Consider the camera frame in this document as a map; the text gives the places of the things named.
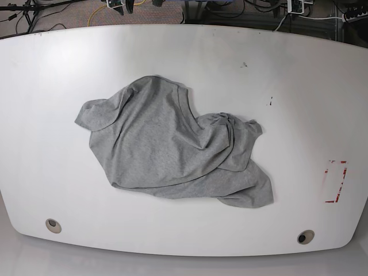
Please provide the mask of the grey T-shirt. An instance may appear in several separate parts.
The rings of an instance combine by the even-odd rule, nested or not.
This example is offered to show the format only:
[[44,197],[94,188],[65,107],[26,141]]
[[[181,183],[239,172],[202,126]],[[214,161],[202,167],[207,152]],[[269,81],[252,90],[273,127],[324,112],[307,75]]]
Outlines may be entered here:
[[168,199],[216,198],[238,208],[274,201],[270,178],[251,159],[262,134],[228,113],[195,117],[187,87],[144,76],[108,99],[86,102],[75,123],[109,183]]

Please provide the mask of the black tripod stand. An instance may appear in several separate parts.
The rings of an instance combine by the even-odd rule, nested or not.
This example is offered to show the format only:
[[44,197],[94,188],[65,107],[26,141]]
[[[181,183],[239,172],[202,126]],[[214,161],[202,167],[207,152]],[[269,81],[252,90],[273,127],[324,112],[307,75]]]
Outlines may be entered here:
[[44,10],[58,7],[58,6],[67,6],[71,5],[73,3],[83,2],[83,0],[73,0],[73,1],[61,1],[61,2],[51,2],[51,3],[41,3],[38,1],[25,1],[25,3],[22,6],[18,6],[13,3],[9,3],[6,6],[1,6],[2,12],[21,12],[21,14],[24,16],[24,18],[27,21],[28,28],[27,31],[24,33],[18,33],[18,24],[16,24],[16,34],[17,35],[25,35],[30,34],[34,27],[36,26],[36,19],[40,12],[43,12]]

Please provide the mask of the white power strip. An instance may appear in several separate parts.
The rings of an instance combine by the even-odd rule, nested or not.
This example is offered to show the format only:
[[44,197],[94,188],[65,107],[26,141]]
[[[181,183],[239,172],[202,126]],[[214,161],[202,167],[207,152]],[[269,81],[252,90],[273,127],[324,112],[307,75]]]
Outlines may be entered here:
[[343,15],[344,22],[354,22],[367,19],[367,5],[349,7]]

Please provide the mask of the red tape rectangle marking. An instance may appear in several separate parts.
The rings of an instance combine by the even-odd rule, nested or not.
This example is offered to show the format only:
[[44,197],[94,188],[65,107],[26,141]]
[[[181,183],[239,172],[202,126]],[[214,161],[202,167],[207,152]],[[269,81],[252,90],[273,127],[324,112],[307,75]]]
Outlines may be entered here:
[[322,200],[324,203],[337,203],[347,172],[347,161],[329,160],[324,172]]

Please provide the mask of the grey metal frame post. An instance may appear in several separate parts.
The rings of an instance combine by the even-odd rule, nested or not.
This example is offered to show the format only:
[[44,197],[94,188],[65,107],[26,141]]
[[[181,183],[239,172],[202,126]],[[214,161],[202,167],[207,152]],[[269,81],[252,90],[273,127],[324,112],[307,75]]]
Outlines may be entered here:
[[332,2],[335,11],[335,17],[337,17],[337,19],[335,20],[335,41],[342,43],[344,41],[343,22],[341,19],[342,11],[338,7],[337,1]]

